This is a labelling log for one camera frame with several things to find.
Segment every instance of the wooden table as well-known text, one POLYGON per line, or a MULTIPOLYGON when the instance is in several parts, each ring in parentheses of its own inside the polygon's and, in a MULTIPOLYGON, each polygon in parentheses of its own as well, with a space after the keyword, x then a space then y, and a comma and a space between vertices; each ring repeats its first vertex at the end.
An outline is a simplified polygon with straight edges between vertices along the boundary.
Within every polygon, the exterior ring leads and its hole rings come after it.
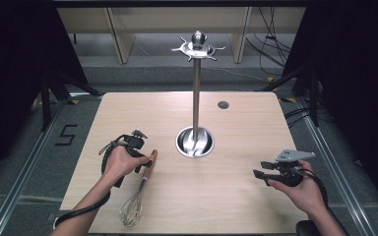
POLYGON ((122 205, 138 189, 142 172, 113 188, 92 233, 293 233, 307 219, 283 193, 253 175, 260 161, 295 149, 276 96, 271 92, 201 92, 201 127, 215 138, 198 159, 180 154, 176 136, 192 126, 192 92, 125 92, 103 97, 60 210, 69 210, 100 177, 102 147, 136 128, 149 138, 141 152, 158 150, 142 198, 143 215, 131 229, 119 220, 122 205), (229 103, 227 109, 218 107, 229 103))

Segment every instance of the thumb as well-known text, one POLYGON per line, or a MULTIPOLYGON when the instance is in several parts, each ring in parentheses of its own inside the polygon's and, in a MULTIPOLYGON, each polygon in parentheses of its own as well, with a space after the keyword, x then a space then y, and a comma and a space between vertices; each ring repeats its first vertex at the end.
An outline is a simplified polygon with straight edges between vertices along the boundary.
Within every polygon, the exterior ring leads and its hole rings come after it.
POLYGON ((284 193, 286 193, 290 189, 288 185, 285 185, 277 180, 268 180, 268 183, 276 190, 279 190, 284 193))
POLYGON ((150 158, 148 156, 141 156, 139 158, 136 158, 139 160, 139 164, 146 164, 150 161, 150 158))

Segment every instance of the whisk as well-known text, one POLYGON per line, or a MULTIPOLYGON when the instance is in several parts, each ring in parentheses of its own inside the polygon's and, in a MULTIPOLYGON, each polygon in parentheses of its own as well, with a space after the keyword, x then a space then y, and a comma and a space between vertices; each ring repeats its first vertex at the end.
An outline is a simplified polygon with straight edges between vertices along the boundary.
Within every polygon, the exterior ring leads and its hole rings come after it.
POLYGON ((146 185, 147 181, 149 180, 150 175, 152 174, 153 167, 155 167, 156 159, 158 157, 158 151, 155 149, 153 150, 152 154, 150 155, 150 159, 152 160, 152 165, 150 167, 146 167, 143 173, 143 178, 141 180, 140 187, 125 204, 122 206, 121 210, 119 211, 119 218, 121 219, 124 227, 131 228, 138 223, 141 217, 141 197, 143 194, 144 186, 146 185))

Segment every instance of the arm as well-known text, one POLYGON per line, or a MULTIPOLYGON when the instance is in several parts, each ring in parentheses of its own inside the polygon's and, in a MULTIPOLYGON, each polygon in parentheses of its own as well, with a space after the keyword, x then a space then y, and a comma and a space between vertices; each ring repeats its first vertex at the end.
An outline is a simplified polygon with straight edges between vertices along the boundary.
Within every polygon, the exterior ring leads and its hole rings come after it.
MULTIPOLYGON (((116 147, 106 163, 105 172, 82 198, 82 200, 73 208, 73 210, 88 207, 103 199, 113 185, 121 177, 131 173, 138 165, 149 162, 146 156, 134 158, 125 150, 124 147, 116 147)), ((58 225, 51 235, 86 235, 91 228, 92 223, 97 215, 98 209, 91 212, 70 218, 58 225)))
MULTIPOLYGON (((312 170, 308 162, 304 160, 299 162, 304 169, 312 170)), ((328 212, 318 185, 311 178, 305 176, 302 182, 293 188, 275 180, 269 180, 268 183, 285 193, 300 210, 309 214, 321 235, 346 235, 328 212)))

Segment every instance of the whisk handle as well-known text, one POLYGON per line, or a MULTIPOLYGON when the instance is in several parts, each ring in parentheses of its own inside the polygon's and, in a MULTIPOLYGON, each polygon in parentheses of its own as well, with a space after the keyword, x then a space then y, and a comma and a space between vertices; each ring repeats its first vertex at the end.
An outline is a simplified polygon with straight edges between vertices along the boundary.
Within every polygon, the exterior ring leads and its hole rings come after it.
POLYGON ((143 179, 149 179, 150 175, 152 174, 153 168, 155 167, 156 159, 158 158, 158 151, 156 149, 153 150, 152 154, 150 155, 150 160, 152 161, 151 166, 147 166, 144 169, 143 179))

